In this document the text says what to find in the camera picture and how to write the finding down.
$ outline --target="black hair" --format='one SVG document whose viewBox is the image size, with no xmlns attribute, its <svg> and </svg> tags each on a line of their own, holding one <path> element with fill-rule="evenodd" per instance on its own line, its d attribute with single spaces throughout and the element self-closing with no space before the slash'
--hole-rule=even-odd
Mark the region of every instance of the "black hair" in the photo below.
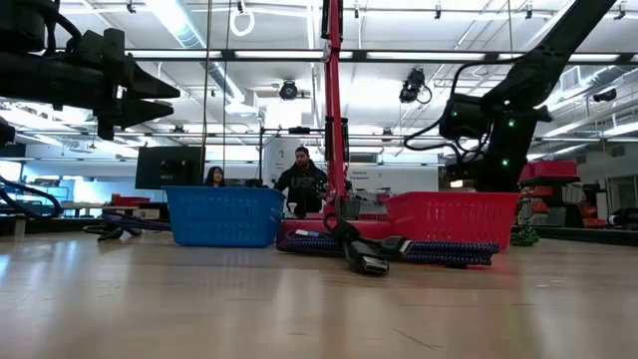
<svg viewBox="0 0 638 359">
<path fill-rule="evenodd" d="M 297 150 L 295 150 L 295 154 L 298 153 L 298 152 L 302 152 L 302 153 L 306 154 L 306 156 L 310 157 L 310 153 L 308 152 L 308 149 L 306 149 L 303 146 L 300 146 L 300 147 L 297 148 Z"/>
<path fill-rule="evenodd" d="M 219 186 L 226 186 L 226 178 L 223 174 L 223 170 L 219 166 L 213 166 L 210 170 L 208 170 L 208 176 L 206 176 L 206 181 L 203 183 L 204 185 L 215 185 L 213 177 L 216 170 L 221 172 L 221 181 L 219 182 Z"/>
</svg>

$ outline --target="fluorescent light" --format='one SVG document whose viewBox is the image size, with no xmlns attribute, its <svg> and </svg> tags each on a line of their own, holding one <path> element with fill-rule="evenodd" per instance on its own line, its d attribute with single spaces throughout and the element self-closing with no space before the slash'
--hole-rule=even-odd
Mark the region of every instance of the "fluorescent light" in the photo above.
<svg viewBox="0 0 638 359">
<path fill-rule="evenodd" d="M 557 129 L 554 129 L 548 133 L 546 133 L 545 135 L 543 135 L 544 137 L 553 137 L 553 136 L 558 136 L 558 135 L 562 135 L 565 134 L 575 128 L 577 128 L 578 125 L 576 125 L 575 123 L 573 124 L 569 124 L 569 125 L 565 125 L 565 126 L 561 126 Z"/>
<path fill-rule="evenodd" d="M 81 134 L 75 131 L 18 131 L 18 135 L 78 136 Z"/>
<path fill-rule="evenodd" d="M 320 60 L 321 51 L 235 51 L 238 59 L 316 59 Z"/>
<path fill-rule="evenodd" d="M 58 146 L 58 147 L 62 147 L 63 144 L 61 142 L 59 142 L 58 140 L 54 139 L 54 138 L 50 138 L 48 136 L 43 136 L 43 135 L 34 135 L 33 137 L 31 136 L 26 136 L 26 135 L 20 135 L 18 134 L 19 137 L 23 138 L 23 139 L 27 139 L 27 140 L 31 140 L 31 141 L 37 141 L 43 144 L 47 144 L 47 145 L 51 145 L 51 146 Z"/>
<path fill-rule="evenodd" d="M 130 50 L 127 53 L 136 58 L 191 60 L 204 60 L 206 58 L 205 50 Z M 221 58 L 220 51 L 210 51 L 208 55 L 211 59 Z"/>
<path fill-rule="evenodd" d="M 527 160 L 534 161 L 534 160 L 542 159 L 545 156 L 547 156 L 547 154 L 529 154 L 527 155 Z"/>
<path fill-rule="evenodd" d="M 462 52 L 371 52 L 368 59 L 375 60 L 433 60 L 433 61 L 478 61 L 485 57 L 485 53 L 462 53 Z"/>
<path fill-rule="evenodd" d="M 79 159 L 68 159 L 68 158 L 47 158 L 47 159 L 36 159 L 38 161 L 59 161 L 59 162 L 71 162 L 78 161 Z"/>
<path fill-rule="evenodd" d="M 99 143 L 96 143 L 96 147 L 99 150 L 104 150 L 106 152 L 110 152 L 112 154 L 120 155 L 123 157 L 136 158 L 138 156 L 138 151 L 122 145 L 114 144 L 112 142 L 101 141 Z"/>
<path fill-rule="evenodd" d="M 568 147 L 566 149 L 562 149 L 562 150 L 556 151 L 554 154 L 555 155 L 565 155 L 565 154 L 568 154 L 568 153 L 570 153 L 572 151 L 578 150 L 578 149 L 582 148 L 583 146 L 585 146 L 585 145 L 577 145 L 577 146 Z"/>
<path fill-rule="evenodd" d="M 519 57 L 521 57 L 521 56 L 525 55 L 525 53 L 513 53 L 513 54 L 511 54 L 511 53 L 506 53 L 506 54 L 498 54 L 498 59 L 499 59 L 499 60 L 509 60 L 509 59 L 511 59 L 511 56 L 512 56 L 512 55 L 513 55 L 513 57 L 514 57 L 514 59 L 515 59 L 515 58 L 519 58 Z"/>
<path fill-rule="evenodd" d="M 618 136 L 618 135 L 628 134 L 634 131 L 638 131 L 638 122 L 616 126 L 615 128 L 611 130 L 605 131 L 603 135 L 605 137 Z"/>
<path fill-rule="evenodd" d="M 2 161 L 20 162 L 20 161 L 32 161 L 34 158 L 0 158 Z"/>
<path fill-rule="evenodd" d="M 636 139 L 636 138 L 615 138 L 615 139 L 609 139 L 609 140 L 607 140 L 607 142 L 610 142 L 610 143 L 622 143 L 622 144 L 634 144 L 634 143 L 638 143 L 638 139 Z"/>
<path fill-rule="evenodd" d="M 619 56 L 618 54 L 573 54 L 569 62 L 615 61 Z"/>
<path fill-rule="evenodd" d="M 596 143 L 600 142 L 600 139 L 579 139 L 579 138 L 537 138 L 541 142 L 557 142 L 557 143 Z"/>
</svg>

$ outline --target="table surface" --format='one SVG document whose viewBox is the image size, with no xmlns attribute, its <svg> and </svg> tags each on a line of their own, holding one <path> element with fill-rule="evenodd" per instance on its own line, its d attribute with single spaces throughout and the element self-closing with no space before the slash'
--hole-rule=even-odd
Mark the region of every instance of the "table surface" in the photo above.
<svg viewBox="0 0 638 359">
<path fill-rule="evenodd" d="M 638 249 L 542 240 L 492 268 L 273 248 L 179 247 L 169 234 L 0 238 L 0 348 L 14 358 L 635 358 Z"/>
</svg>

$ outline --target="monitor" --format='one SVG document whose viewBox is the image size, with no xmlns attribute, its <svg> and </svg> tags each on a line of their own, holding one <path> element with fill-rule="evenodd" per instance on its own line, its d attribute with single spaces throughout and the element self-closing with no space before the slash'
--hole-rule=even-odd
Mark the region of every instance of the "monitor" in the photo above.
<svg viewBox="0 0 638 359">
<path fill-rule="evenodd" d="M 136 189 L 161 189 L 165 185 L 201 185 L 201 148 L 140 148 Z"/>
</svg>

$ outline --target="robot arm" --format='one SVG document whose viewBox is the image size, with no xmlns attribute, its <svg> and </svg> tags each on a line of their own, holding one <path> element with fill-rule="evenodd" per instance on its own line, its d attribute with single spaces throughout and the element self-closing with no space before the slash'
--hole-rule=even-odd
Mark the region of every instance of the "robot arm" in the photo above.
<svg viewBox="0 0 638 359">
<path fill-rule="evenodd" d="M 455 94 L 453 85 L 437 121 L 441 135 L 456 142 L 461 137 L 477 139 L 483 145 L 489 142 L 482 159 L 464 162 L 461 158 L 449 166 L 453 178 L 474 179 L 479 191 L 518 191 L 518 177 L 526 164 L 536 122 L 550 121 L 547 107 L 534 107 L 549 97 L 570 56 L 614 3 L 576 0 L 533 50 L 513 61 L 483 63 L 514 65 L 482 98 Z M 474 65 L 481 63 L 462 66 L 455 83 L 463 69 Z"/>
<path fill-rule="evenodd" d="M 59 0 L 0 2 L 0 97 L 93 110 L 98 136 L 112 140 L 114 126 L 130 127 L 172 114 L 172 107 L 144 101 L 179 97 L 179 90 L 144 72 L 125 55 L 124 32 L 104 36 L 80 31 L 59 13 Z M 55 25 L 72 35 L 55 49 Z M 33 53 L 45 49 L 42 56 Z M 0 139 L 10 131 L 0 128 Z"/>
</svg>

